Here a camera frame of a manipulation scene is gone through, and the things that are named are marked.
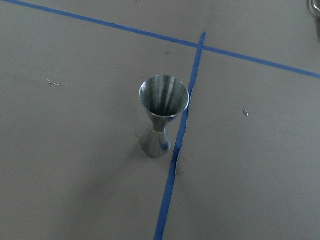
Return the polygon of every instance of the gray surface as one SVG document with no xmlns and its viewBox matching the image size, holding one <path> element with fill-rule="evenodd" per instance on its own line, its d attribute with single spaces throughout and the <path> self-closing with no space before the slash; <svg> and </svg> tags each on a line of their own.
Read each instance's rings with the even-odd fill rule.
<svg viewBox="0 0 320 240">
<path fill-rule="evenodd" d="M 307 1 L 29 2 L 319 72 Z M 171 153 L 139 147 L 138 90 L 188 85 L 196 50 L 2 1 L 0 23 L 1 238 L 152 239 Z M 319 89 L 204 52 L 164 239 L 319 239 Z"/>
</svg>

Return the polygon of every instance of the blue line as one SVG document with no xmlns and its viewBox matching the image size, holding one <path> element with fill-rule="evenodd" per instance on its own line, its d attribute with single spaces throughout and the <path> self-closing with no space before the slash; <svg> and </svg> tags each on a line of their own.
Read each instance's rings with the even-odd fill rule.
<svg viewBox="0 0 320 240">
<path fill-rule="evenodd" d="M 190 83 L 189 83 L 189 87 L 188 87 L 188 91 L 190 94 L 190 101 L 191 101 L 194 86 L 197 81 L 198 70 L 199 70 L 199 65 L 200 65 L 200 61 L 201 61 L 201 56 L 202 56 L 203 45 L 205 43 L 205 39 L 206 39 L 206 32 L 204 32 L 201 35 L 199 43 L 197 45 L 197 51 L 196 51 L 193 69 L 192 69 L 191 78 L 190 78 Z M 171 203 L 171 197 L 172 197 L 172 193 L 173 193 L 174 185 L 175 185 L 175 180 L 176 180 L 176 168 L 177 168 L 178 157 L 179 157 L 179 153 L 182 148 L 182 145 L 183 145 L 184 136 L 185 136 L 186 129 L 187 129 L 189 106 L 182 114 L 180 127 L 179 127 L 178 134 L 176 137 L 172 160 L 171 160 L 171 164 L 170 164 L 169 175 L 168 175 L 168 178 L 166 181 L 166 186 L 165 186 L 165 190 L 164 190 L 164 194 L 163 194 L 161 209 L 160 209 L 158 222 L 156 225 L 153 240 L 162 240 L 164 237 L 169 207 L 170 207 L 170 203 Z"/>
<path fill-rule="evenodd" d="M 320 74 L 318 74 L 318 73 L 311 72 L 311 71 L 305 71 L 305 70 L 302 70 L 302 69 L 299 69 L 299 68 L 286 66 L 286 65 L 275 63 L 275 62 L 272 62 L 272 61 L 266 61 L 266 60 L 255 58 L 255 57 L 252 57 L 252 56 L 246 56 L 246 55 L 242 55 L 242 54 L 238 54 L 238 53 L 235 53 L 235 52 L 226 51 L 226 50 L 222 50 L 222 49 L 218 49 L 218 48 L 214 48 L 214 47 L 210 47 L 210 46 L 203 46 L 203 50 L 209 51 L 209 52 L 212 52 L 212 53 L 216 53 L 216 54 L 229 56 L 229 57 L 232 57 L 232 58 L 246 60 L 246 61 L 253 62 L 253 63 L 256 63 L 256 64 L 261 64 L 261 65 L 266 65 L 266 66 L 277 68 L 277 69 L 286 70 L 286 71 L 293 72 L 293 73 L 296 73 L 296 74 L 306 75 L 306 76 L 310 76 L 310 77 L 313 77 L 313 78 L 320 79 Z"/>
<path fill-rule="evenodd" d="M 128 26 L 123 26 L 123 25 L 112 23 L 112 22 L 102 21 L 102 20 L 91 18 L 91 17 L 81 16 L 81 15 L 73 14 L 70 12 L 60 11 L 60 10 L 56 10 L 53 8 L 35 5 L 35 4 L 23 2 L 23 1 L 17 1 L 17 0 L 0 0 L 0 1 L 7 2 L 10 4 L 16 4 L 16 5 L 20 5 L 23 7 L 36 9 L 36 10 L 40 10 L 40 11 L 44 11 L 44 12 L 48 12 L 48 13 L 52 13 L 52 14 L 57 14 L 57 15 L 61 15 L 61 16 L 65 16 L 65 17 L 69 17 L 69 18 L 73 18 L 73 19 L 78 19 L 78 20 L 82 20 L 82 21 L 86 21 L 86 22 L 90 22 L 90 23 L 94 23 L 94 24 L 99 24 L 99 25 L 110 27 L 110 28 L 119 29 L 119 30 L 123 30 L 123 31 L 155 38 L 155 39 L 160 39 L 160 40 L 164 40 L 164 41 L 168 41 L 168 42 L 172 42 L 172 43 L 177 43 L 177 44 L 181 44 L 181 45 L 192 47 L 192 48 L 197 48 L 197 46 L 198 46 L 196 43 L 193 43 L 190 41 L 180 40 L 180 39 L 169 37 L 169 36 L 164 36 L 164 35 L 148 32 L 148 31 L 143 31 L 143 30 L 128 27 Z"/>
</svg>

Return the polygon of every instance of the metal jigger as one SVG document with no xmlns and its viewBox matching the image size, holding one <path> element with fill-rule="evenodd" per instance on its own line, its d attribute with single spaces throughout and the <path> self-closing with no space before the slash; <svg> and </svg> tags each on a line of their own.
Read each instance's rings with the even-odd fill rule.
<svg viewBox="0 0 320 240">
<path fill-rule="evenodd" d="M 139 96 L 153 124 L 141 136 L 141 147 L 152 158 L 162 157 L 171 148 L 166 126 L 188 107 L 188 89 L 173 76 L 156 75 L 141 85 Z"/>
</svg>

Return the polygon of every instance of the shiny metal handle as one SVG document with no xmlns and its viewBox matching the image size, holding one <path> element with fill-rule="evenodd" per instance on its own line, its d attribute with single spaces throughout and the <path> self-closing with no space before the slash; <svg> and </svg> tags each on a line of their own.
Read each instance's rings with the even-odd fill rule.
<svg viewBox="0 0 320 240">
<path fill-rule="evenodd" d="M 312 5 L 312 8 L 315 11 L 316 17 L 320 20 L 320 8 L 316 4 L 316 0 L 311 0 L 311 5 Z"/>
</svg>

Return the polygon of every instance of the jigger upper cup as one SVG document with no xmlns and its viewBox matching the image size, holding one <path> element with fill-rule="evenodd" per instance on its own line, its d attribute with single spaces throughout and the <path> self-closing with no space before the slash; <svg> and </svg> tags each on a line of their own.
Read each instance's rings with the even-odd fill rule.
<svg viewBox="0 0 320 240">
<path fill-rule="evenodd" d="M 150 157 L 161 157 L 171 147 L 165 127 L 188 107 L 188 89 L 173 76 L 156 75 L 141 85 L 139 96 L 153 124 L 140 140 L 142 149 Z"/>
</svg>

